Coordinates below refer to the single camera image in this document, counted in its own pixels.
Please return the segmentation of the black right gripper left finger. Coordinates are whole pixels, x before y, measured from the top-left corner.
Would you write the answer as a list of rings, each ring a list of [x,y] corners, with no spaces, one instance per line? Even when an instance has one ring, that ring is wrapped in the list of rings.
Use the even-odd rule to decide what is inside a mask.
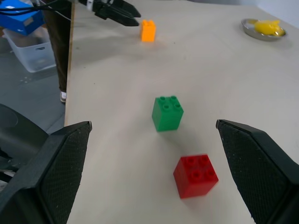
[[[0,194],[2,224],[65,224],[80,186],[90,121],[52,133]]]

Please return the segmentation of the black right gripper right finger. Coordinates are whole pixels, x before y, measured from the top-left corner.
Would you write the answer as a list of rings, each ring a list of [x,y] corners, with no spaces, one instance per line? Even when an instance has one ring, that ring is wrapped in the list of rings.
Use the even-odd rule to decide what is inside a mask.
[[[299,165],[264,131],[216,122],[231,175],[257,224],[299,222]]]

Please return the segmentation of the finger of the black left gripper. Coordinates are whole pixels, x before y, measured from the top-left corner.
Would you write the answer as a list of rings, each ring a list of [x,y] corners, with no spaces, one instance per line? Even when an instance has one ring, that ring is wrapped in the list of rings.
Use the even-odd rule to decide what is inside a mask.
[[[114,0],[112,6],[116,7],[117,9],[121,9],[124,12],[132,14],[135,18],[141,18],[141,14],[139,11],[130,3],[124,0]]]
[[[139,22],[136,20],[135,16],[124,9],[106,6],[103,11],[107,18],[123,26],[139,26]]]

